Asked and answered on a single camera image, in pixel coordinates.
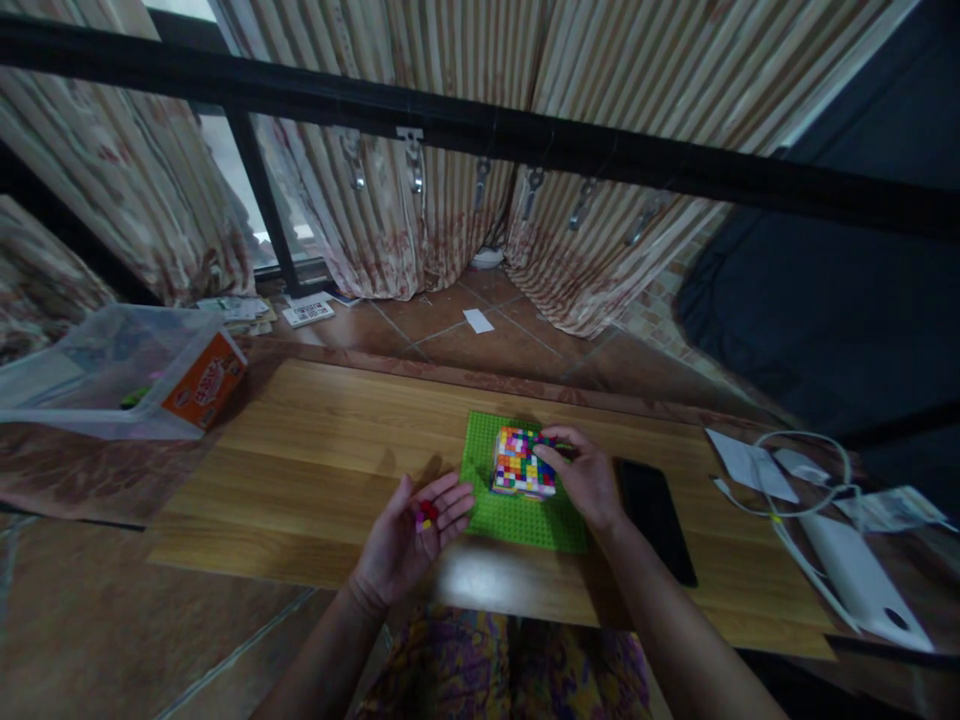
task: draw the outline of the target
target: tiled floor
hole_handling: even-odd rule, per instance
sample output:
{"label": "tiled floor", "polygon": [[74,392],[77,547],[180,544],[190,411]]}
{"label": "tiled floor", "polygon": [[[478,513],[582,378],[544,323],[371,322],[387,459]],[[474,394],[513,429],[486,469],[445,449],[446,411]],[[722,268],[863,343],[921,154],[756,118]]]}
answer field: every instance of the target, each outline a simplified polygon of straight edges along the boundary
{"label": "tiled floor", "polygon": [[[297,330],[281,318],[275,335],[765,418],[618,330],[586,341],[554,329],[500,271],[407,303],[334,307]],[[474,333],[470,308],[494,330]],[[3,717],[247,717],[330,600],[147,565],[150,539],[128,530],[0,515],[0,533]]]}
{"label": "tiled floor", "polygon": [[[279,308],[285,303],[278,294]],[[689,366],[610,327],[594,340],[554,328],[501,270],[468,271],[452,287],[409,302],[332,304],[336,316],[292,330],[281,317],[274,334],[299,342],[637,395],[728,412],[764,422],[770,416]],[[481,310],[493,332],[477,334],[463,311]]]}

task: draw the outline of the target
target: curtain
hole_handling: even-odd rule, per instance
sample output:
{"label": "curtain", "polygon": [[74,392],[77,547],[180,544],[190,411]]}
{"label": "curtain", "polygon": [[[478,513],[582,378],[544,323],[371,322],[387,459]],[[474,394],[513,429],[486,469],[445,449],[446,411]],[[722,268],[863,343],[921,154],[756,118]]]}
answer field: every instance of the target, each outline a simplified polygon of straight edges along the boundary
{"label": "curtain", "polygon": [[[511,108],[527,105],[546,3],[213,2],[235,54]],[[411,191],[400,141],[260,117],[272,170],[293,186],[341,289],[409,299],[453,283],[505,210],[512,168],[422,149]],[[354,163],[366,187],[351,188]]]}
{"label": "curtain", "polygon": [[[837,85],[838,66],[863,51],[879,21],[910,1],[214,6],[233,51],[247,57],[769,154]],[[482,243],[496,241],[507,273],[543,314],[592,337],[724,209],[604,183],[574,231],[584,178],[548,173],[525,217],[529,168],[493,163],[476,207],[476,158],[425,148],[425,190],[414,195],[402,142],[360,138],[351,155],[343,148],[357,139],[341,140],[349,133],[264,120],[279,171],[296,177],[334,279],[366,297],[407,299],[445,287]],[[598,170],[615,151],[597,149]],[[357,158],[362,191],[350,187]]]}
{"label": "curtain", "polygon": [[[870,31],[911,4],[558,2],[530,109],[769,155],[836,89],[843,61],[864,60],[864,44],[872,51]],[[598,166],[606,150],[598,148]],[[724,203],[606,183],[574,232],[568,225],[584,178],[548,174],[524,222],[528,171],[521,169],[511,202],[507,272],[554,325],[585,337],[616,320],[725,210]],[[627,247],[658,195],[662,210]]]}
{"label": "curtain", "polygon": [[0,196],[0,365],[36,352],[116,297],[11,197]]}
{"label": "curtain", "polygon": [[[0,9],[157,39],[139,0]],[[186,102],[7,69],[0,139],[165,304],[253,292],[229,189]]]}

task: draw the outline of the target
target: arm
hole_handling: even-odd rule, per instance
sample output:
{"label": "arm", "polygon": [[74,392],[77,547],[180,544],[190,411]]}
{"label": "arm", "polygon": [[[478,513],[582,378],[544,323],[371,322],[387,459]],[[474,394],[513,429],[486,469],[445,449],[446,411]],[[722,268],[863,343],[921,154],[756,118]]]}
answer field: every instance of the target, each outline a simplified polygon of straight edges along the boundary
{"label": "arm", "polygon": [[[346,585],[253,718],[344,716],[387,610],[467,527],[473,487],[458,480],[449,473],[411,497],[410,476],[401,478]],[[421,500],[432,502],[439,516],[417,534],[414,515]]]}
{"label": "arm", "polygon": [[786,718],[766,688],[717,632],[623,511],[607,455],[579,430],[543,430],[577,448],[567,463],[534,452],[560,475],[590,525],[630,611],[644,653],[678,718]]}

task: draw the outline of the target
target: clear plastic container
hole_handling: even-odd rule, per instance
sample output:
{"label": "clear plastic container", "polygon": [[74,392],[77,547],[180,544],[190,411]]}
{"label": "clear plastic container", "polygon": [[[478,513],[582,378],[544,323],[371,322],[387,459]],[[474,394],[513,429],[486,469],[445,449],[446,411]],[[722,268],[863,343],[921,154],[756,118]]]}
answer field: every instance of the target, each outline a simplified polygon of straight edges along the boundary
{"label": "clear plastic container", "polygon": [[219,313],[108,305],[56,345],[0,368],[0,422],[105,440],[192,440],[247,360]]}

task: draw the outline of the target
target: white cable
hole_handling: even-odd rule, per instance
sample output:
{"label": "white cable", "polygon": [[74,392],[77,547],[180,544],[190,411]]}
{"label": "white cable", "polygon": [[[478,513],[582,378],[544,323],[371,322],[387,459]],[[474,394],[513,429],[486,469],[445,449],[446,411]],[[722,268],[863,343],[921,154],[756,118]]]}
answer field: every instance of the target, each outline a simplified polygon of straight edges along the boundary
{"label": "white cable", "polygon": [[827,492],[826,497],[824,497],[820,502],[813,505],[812,507],[805,508],[804,510],[798,510],[796,512],[780,512],[779,510],[777,510],[777,507],[773,504],[773,498],[770,497],[770,494],[763,489],[763,483],[760,481],[760,476],[757,473],[757,466],[751,463],[750,469],[753,472],[754,483],[758,488],[760,488],[760,492],[763,493],[763,496],[766,498],[767,504],[770,506],[769,511],[753,510],[751,508],[748,508],[742,505],[741,503],[737,502],[736,498],[733,497],[733,494],[730,492],[730,488],[726,486],[726,483],[723,483],[723,481],[720,480],[719,478],[714,478],[714,483],[717,485],[718,488],[720,488],[720,492],[726,495],[727,499],[730,502],[732,502],[734,505],[736,505],[738,508],[740,508],[744,512],[750,513],[751,515],[759,515],[761,517],[782,517],[782,518],[794,517],[796,518],[796,517],[804,517],[806,515],[814,515],[820,512],[821,510],[823,510],[823,508],[827,507],[830,503],[832,503],[834,499],[837,497],[837,495],[839,495],[840,493],[844,492],[845,490],[853,490],[854,497],[856,499],[856,502],[854,503],[856,507],[856,512],[855,512],[856,517],[854,518],[854,526],[857,528],[858,532],[862,533],[863,532],[862,512],[861,512],[861,506],[860,506],[860,497],[862,495],[862,490],[860,489],[859,485],[853,482],[853,466],[850,463],[850,455],[847,453],[844,447],[831,437],[827,437],[826,435],[820,435],[819,433],[807,432],[805,430],[777,430],[776,432],[770,432],[770,433],[767,433],[766,435],[761,435],[757,439],[757,441],[753,443],[753,446],[761,447],[764,442],[766,442],[769,438],[772,438],[776,435],[803,435],[805,437],[813,437],[819,440],[826,440],[827,442],[832,444],[837,449],[837,452],[840,455],[840,459],[843,462],[843,479],[841,480],[840,484],[837,485],[836,487],[830,488],[830,490]]}
{"label": "white cable", "polygon": [[832,607],[834,611],[836,611],[837,615],[839,615],[840,618],[843,619],[844,622],[846,622],[848,625],[850,625],[850,627],[853,628],[853,630],[859,635],[860,627],[857,624],[857,621],[853,619],[850,613],[848,613],[846,609],[843,607],[843,605],[840,603],[840,600],[837,598],[837,596],[834,595],[830,591],[830,588],[824,585],[823,581],[820,579],[821,577],[828,577],[828,576],[825,573],[822,573],[819,570],[817,570],[810,563],[810,561],[807,560],[807,558],[803,554],[803,551],[800,550],[799,547],[797,547],[797,544],[793,541],[793,538],[790,537],[790,533],[787,532],[787,529],[786,527],[784,527],[783,521],[781,519],[781,518],[799,518],[799,517],[804,517],[806,515],[813,515],[815,513],[818,513],[823,508],[827,507],[830,503],[832,503],[834,498],[836,498],[836,496],[841,492],[845,490],[853,490],[856,498],[856,502],[854,503],[854,506],[856,508],[856,511],[854,513],[856,515],[856,517],[854,518],[854,525],[856,526],[857,531],[862,533],[863,532],[863,527],[862,527],[863,512],[862,512],[862,506],[860,501],[862,491],[860,489],[860,486],[853,482],[853,467],[850,463],[850,455],[843,448],[843,446],[833,438],[827,437],[826,435],[820,435],[819,433],[807,432],[805,430],[778,430],[776,432],[770,432],[770,433],[767,433],[766,435],[760,436],[757,439],[757,441],[753,443],[753,445],[754,447],[761,447],[764,442],[766,442],[768,439],[776,435],[803,435],[805,437],[813,437],[813,438],[818,438],[820,440],[826,440],[827,442],[831,443],[837,449],[837,452],[840,455],[840,459],[843,461],[843,480],[840,482],[839,485],[831,488],[827,492],[826,497],[820,500],[820,502],[804,510],[798,510],[796,512],[780,512],[779,510],[777,510],[777,506],[774,505],[773,498],[770,496],[770,493],[768,493],[766,490],[763,489],[763,482],[761,482],[760,480],[760,475],[757,472],[757,466],[755,463],[750,464],[750,470],[753,474],[753,481],[755,486],[760,488],[760,492],[763,493],[763,496],[767,499],[767,504],[770,506],[769,511],[753,510],[751,508],[746,507],[742,503],[740,503],[735,497],[733,497],[733,493],[730,491],[730,488],[727,487],[727,484],[722,479],[715,477],[713,478],[713,483],[714,485],[717,486],[717,489],[719,489],[720,492],[722,492],[727,497],[727,500],[732,502],[741,510],[748,512],[751,515],[760,515],[761,517],[770,518],[770,522],[773,525],[774,534],[776,534],[776,536],[780,539],[780,542],[783,543],[784,547],[787,549],[787,552],[790,553],[790,556],[794,559],[794,561],[796,561],[797,565],[800,566],[800,569],[803,570],[804,574],[807,576],[807,578],[810,580],[813,586],[820,591],[820,594],[823,595],[824,599],[830,604],[830,607]]}

